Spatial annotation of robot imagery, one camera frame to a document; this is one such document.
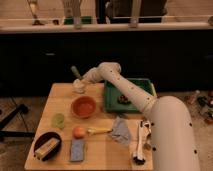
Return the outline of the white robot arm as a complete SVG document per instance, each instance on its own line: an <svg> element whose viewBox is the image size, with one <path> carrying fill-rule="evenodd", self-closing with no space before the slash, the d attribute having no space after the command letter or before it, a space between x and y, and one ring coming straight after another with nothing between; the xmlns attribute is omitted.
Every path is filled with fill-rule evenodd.
<svg viewBox="0 0 213 171"><path fill-rule="evenodd" d="M198 149L187 106L178 98L157 98L121 74L116 62L102 62L83 75L86 83L112 83L152 124L154 171L200 171Z"/></svg>

